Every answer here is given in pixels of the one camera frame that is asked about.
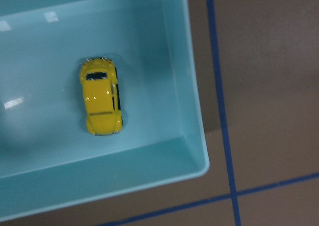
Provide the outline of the yellow beetle toy car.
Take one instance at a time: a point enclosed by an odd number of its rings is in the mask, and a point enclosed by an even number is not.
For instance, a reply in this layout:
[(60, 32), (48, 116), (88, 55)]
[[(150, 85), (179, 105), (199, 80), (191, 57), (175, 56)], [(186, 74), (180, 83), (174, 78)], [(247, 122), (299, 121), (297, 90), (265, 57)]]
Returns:
[(80, 83), (88, 132), (93, 135), (120, 132), (123, 120), (114, 62), (104, 57), (87, 59), (81, 67)]

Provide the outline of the light blue plastic bin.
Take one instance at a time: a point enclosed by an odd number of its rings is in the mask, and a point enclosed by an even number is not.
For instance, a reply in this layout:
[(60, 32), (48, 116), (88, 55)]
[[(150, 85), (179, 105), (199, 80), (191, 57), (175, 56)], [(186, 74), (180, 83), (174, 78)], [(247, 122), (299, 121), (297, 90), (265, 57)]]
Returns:
[(0, 220), (209, 168), (188, 0), (0, 0)]

